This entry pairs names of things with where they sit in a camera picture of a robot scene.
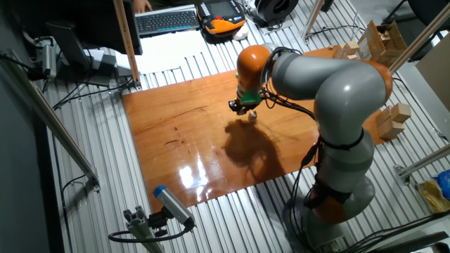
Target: black keyboard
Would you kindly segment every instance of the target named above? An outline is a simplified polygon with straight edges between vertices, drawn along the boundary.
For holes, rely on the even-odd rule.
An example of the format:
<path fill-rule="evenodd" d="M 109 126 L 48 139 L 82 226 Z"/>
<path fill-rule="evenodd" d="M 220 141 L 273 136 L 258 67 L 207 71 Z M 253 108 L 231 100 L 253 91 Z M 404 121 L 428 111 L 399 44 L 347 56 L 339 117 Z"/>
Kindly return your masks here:
<path fill-rule="evenodd" d="M 136 17 L 140 37 L 199 28 L 195 11 L 177 11 Z"/>

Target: wooden cube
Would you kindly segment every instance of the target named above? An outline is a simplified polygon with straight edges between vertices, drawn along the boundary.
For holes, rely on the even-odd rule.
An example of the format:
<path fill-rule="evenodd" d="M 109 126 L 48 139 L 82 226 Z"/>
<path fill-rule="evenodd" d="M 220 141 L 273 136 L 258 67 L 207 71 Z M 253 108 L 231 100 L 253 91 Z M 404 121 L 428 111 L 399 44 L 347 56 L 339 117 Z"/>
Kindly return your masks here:
<path fill-rule="evenodd" d="M 345 53 L 344 46 L 345 44 L 338 45 L 336 53 L 334 54 L 333 58 L 340 59 L 342 57 L 342 54 Z"/>
<path fill-rule="evenodd" d="M 341 59 L 348 60 L 349 56 L 344 52 L 341 56 Z"/>
<path fill-rule="evenodd" d="M 381 39 L 382 44 L 385 46 L 391 41 L 391 38 L 384 34 L 381 34 L 380 39 Z"/>
<path fill-rule="evenodd" d="M 392 140 L 403 130 L 405 130 L 405 124 L 395 122 L 389 117 L 378 127 L 378 136 L 383 140 Z"/>
<path fill-rule="evenodd" d="M 392 120 L 398 123 L 404 123 L 411 117 L 411 106 L 398 103 L 391 109 Z"/>
<path fill-rule="evenodd" d="M 376 118 L 377 127 L 383 124 L 387 118 L 391 117 L 392 105 L 388 105 Z"/>
<path fill-rule="evenodd" d="M 359 50 L 359 45 L 358 45 L 358 42 L 356 42 L 356 41 L 348 41 L 344 45 L 344 51 L 348 56 L 355 54 L 358 50 Z"/>

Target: table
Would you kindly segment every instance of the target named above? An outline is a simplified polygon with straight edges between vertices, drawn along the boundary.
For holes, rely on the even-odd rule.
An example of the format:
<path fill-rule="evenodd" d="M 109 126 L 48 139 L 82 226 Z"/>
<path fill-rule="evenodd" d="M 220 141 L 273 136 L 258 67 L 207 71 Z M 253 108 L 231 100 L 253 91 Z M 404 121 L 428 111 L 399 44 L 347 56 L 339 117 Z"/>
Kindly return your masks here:
<path fill-rule="evenodd" d="M 335 48 L 305 55 L 333 57 Z M 297 171 L 319 133 L 309 116 L 264 102 L 257 123 L 228 107 L 236 97 L 235 71 L 131 93 L 123 97 L 153 210 L 153 190 L 165 184 L 186 206 Z M 300 101 L 313 110 L 314 101 Z M 380 144 L 375 117 L 364 127 Z"/>

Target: orange device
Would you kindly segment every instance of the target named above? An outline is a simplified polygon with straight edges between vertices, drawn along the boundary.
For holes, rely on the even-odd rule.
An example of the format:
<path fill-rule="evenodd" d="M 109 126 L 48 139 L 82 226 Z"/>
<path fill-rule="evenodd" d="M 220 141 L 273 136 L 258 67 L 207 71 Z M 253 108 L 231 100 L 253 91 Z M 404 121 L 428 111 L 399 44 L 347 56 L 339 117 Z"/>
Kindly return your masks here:
<path fill-rule="evenodd" d="M 232 35 L 245 24 L 244 10 L 233 0 L 211 0 L 197 5 L 202 29 L 217 37 Z"/>

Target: robotic arm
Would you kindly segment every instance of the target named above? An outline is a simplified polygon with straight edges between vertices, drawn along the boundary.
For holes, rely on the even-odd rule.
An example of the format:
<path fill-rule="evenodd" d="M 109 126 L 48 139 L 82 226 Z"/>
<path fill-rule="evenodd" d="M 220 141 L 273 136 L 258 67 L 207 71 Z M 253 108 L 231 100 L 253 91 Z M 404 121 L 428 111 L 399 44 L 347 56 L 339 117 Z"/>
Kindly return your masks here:
<path fill-rule="evenodd" d="M 323 238 L 324 230 L 332 233 L 333 225 L 361 213 L 375 195 L 365 177 L 374 147 L 362 125 L 389 98 L 392 77 L 377 63 L 302 56 L 271 44 L 250 46 L 238 57 L 238 97 L 230 108 L 241 115 L 257 107 L 267 99 L 262 85 L 269 78 L 290 100 L 315 99 L 322 149 L 316 183 L 301 200 L 306 208 L 299 208 L 299 217 L 307 222 L 299 233 L 306 231 L 316 247 L 326 242 L 317 238 Z"/>

